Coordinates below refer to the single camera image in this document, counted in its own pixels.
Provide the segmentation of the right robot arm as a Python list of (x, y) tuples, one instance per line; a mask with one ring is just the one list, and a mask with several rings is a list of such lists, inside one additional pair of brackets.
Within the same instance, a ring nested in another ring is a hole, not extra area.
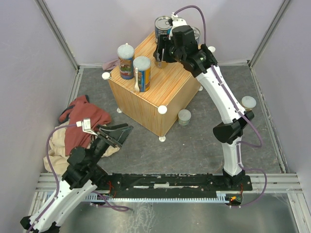
[(241, 163), (241, 140), (244, 128), (254, 118), (234, 97), (224, 80), (217, 60), (205, 45), (198, 45), (189, 25), (173, 28), (170, 34), (157, 39), (154, 57), (158, 62), (179, 62), (208, 92), (221, 116), (213, 134), (221, 142), (224, 153), (223, 184), (234, 190), (245, 175)]

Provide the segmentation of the tall can cartoon label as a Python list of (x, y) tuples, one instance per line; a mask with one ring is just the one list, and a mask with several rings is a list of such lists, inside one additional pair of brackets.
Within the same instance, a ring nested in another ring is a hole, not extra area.
[(125, 80), (130, 80), (134, 77), (134, 48), (128, 43), (120, 45), (117, 49), (119, 60), (120, 76)]

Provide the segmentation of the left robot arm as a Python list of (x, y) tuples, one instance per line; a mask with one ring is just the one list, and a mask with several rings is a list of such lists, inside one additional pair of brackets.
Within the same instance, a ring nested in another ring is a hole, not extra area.
[(71, 211), (92, 191), (103, 189), (109, 180), (108, 173), (98, 162), (109, 147), (121, 148), (133, 130), (126, 123), (115, 126), (97, 125), (94, 131), (90, 119), (69, 124), (96, 136), (90, 147), (74, 147), (70, 151), (68, 167), (61, 179), (56, 179), (56, 189), (47, 202), (32, 216), (20, 221), (28, 232), (57, 233)]

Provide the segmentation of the tall yellow drink can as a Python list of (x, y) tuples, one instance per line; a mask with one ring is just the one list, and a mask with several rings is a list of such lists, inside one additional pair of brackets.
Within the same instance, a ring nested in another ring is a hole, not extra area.
[(146, 92), (150, 88), (151, 60), (146, 56), (139, 56), (133, 61), (134, 68), (138, 68), (138, 85), (140, 92)]

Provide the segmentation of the blue Progresso soup can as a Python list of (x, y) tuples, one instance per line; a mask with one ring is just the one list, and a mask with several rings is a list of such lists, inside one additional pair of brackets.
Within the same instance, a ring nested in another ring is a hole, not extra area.
[(168, 16), (160, 16), (155, 19), (155, 42), (157, 43), (158, 37), (161, 34), (169, 35), (172, 29), (170, 24), (171, 18)]

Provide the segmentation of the orange cup white lid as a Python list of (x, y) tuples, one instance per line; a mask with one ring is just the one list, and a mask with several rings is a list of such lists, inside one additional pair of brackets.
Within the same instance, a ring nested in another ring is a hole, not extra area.
[(164, 69), (167, 65), (168, 63), (164, 61), (155, 61), (155, 66), (159, 69)]

